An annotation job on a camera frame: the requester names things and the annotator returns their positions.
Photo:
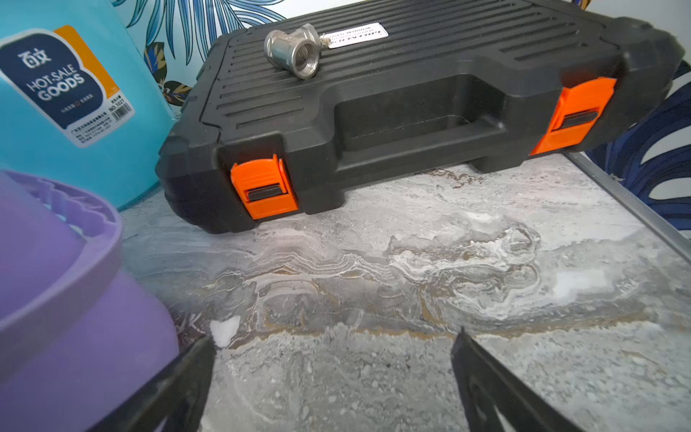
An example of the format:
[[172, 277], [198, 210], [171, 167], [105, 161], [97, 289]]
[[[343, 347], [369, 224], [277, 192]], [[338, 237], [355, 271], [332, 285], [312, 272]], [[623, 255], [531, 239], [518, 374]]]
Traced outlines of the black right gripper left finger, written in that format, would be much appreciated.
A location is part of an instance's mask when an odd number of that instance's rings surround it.
[[196, 431], [215, 359], [208, 336], [198, 339], [92, 431]]

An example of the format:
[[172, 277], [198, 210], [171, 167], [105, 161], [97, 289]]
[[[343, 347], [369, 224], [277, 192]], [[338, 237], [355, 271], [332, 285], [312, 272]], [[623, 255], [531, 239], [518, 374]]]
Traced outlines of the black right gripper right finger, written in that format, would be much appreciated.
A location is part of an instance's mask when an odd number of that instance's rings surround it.
[[451, 352], [453, 373], [471, 431], [579, 431], [462, 330]]

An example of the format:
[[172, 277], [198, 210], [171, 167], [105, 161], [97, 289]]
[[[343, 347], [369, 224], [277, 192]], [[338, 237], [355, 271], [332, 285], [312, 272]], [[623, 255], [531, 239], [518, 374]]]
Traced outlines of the purple plastic bucket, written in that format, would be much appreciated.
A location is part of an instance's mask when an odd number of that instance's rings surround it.
[[1, 428], [85, 431], [173, 361], [166, 307], [122, 266], [103, 198], [1, 175]]

